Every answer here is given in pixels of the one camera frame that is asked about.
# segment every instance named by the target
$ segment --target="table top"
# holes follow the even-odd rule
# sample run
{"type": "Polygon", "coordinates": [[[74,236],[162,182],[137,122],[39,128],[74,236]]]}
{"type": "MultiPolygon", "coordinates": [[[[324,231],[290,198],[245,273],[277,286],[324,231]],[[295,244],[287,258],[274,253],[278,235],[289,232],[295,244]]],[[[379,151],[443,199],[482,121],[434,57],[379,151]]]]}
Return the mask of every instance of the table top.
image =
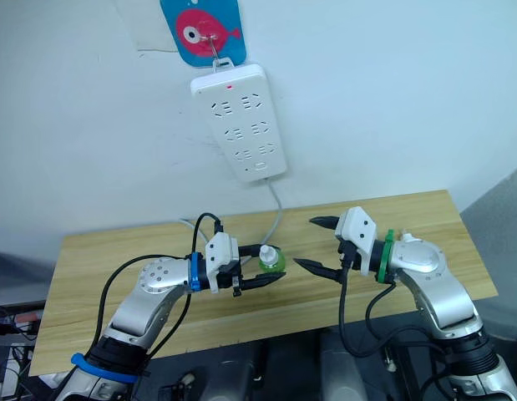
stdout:
{"type": "MultiPolygon", "coordinates": [[[[337,324],[340,286],[315,277],[292,261],[293,257],[321,261],[339,268],[337,240],[332,231],[308,223],[314,216],[339,216],[348,207],[362,206],[378,224],[378,236],[387,230],[407,229],[414,236],[438,244],[445,252],[453,274],[473,299],[497,295],[479,253],[459,213],[445,190],[412,195],[357,200],[331,205],[285,210],[281,224],[270,239],[286,255],[286,276],[270,286],[243,292],[208,291],[192,297],[190,310],[175,335],[157,357],[188,353],[240,342],[268,338],[337,324]]],[[[223,217],[225,232],[240,245],[258,242],[268,231],[276,212],[223,217]]],[[[186,255],[192,231],[180,223],[144,226],[68,236],[63,241],[43,321],[33,355],[32,375],[71,369],[70,357],[88,350],[94,335],[99,296],[108,276],[135,256],[154,253],[186,255]]],[[[120,274],[107,299],[104,325],[136,283],[139,262],[120,274]]],[[[259,273],[256,259],[243,267],[244,277],[259,273]]],[[[383,285],[373,276],[350,272],[346,322],[363,319],[367,304],[383,285]]],[[[182,297],[170,315],[170,324],[180,315],[182,297]]],[[[379,302],[373,317],[414,310],[408,289],[398,285],[379,302]]],[[[167,325],[160,338],[170,328],[167,325]]]]}

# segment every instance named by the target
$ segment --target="blue ring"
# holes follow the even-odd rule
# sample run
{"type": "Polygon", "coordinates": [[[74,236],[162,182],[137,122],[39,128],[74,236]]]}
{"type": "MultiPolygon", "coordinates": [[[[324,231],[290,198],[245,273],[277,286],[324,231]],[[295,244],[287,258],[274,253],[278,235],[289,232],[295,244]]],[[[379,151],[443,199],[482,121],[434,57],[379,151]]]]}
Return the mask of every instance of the blue ring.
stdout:
{"type": "Polygon", "coordinates": [[[93,374],[100,378],[107,378],[108,380],[114,380],[115,382],[135,383],[139,378],[139,376],[134,376],[133,374],[110,372],[109,370],[90,365],[85,361],[81,353],[75,353],[71,358],[71,362],[86,373],[93,374]]]}
{"type": "Polygon", "coordinates": [[[191,266],[190,266],[190,288],[194,292],[200,291],[200,280],[199,280],[199,252],[193,252],[191,254],[191,266]]]}

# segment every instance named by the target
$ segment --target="bottle cap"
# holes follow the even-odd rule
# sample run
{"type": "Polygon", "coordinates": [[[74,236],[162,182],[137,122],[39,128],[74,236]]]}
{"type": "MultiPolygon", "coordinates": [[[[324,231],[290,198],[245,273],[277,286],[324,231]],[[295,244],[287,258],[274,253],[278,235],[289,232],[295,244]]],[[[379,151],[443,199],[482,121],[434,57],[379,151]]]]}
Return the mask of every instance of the bottle cap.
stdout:
{"type": "Polygon", "coordinates": [[[260,247],[260,260],[266,265],[274,265],[278,262],[278,253],[272,246],[262,245],[260,247]]]}

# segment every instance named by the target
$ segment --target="small bottle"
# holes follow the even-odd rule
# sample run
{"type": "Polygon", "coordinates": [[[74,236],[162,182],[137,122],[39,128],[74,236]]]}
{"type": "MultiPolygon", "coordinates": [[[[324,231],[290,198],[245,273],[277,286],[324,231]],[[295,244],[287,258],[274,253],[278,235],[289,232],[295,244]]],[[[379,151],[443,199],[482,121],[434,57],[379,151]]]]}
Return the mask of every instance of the small bottle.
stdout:
{"type": "Polygon", "coordinates": [[[266,273],[280,273],[286,268],[286,259],[282,252],[273,246],[260,247],[260,268],[266,273]]]}

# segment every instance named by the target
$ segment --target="fish picture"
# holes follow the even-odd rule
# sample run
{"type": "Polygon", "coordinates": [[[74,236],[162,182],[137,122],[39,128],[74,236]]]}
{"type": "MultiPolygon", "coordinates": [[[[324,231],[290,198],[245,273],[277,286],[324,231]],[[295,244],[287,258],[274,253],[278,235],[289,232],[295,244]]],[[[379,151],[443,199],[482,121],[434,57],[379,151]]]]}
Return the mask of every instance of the fish picture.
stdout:
{"type": "Polygon", "coordinates": [[[179,15],[176,19],[176,32],[185,48],[201,57],[212,56],[212,44],[219,53],[229,36],[237,39],[241,37],[239,28],[228,32],[217,19],[202,10],[185,10],[179,15]]]}
{"type": "Polygon", "coordinates": [[[210,67],[214,52],[234,65],[246,59],[237,0],[160,0],[180,56],[194,67],[210,67]]]}

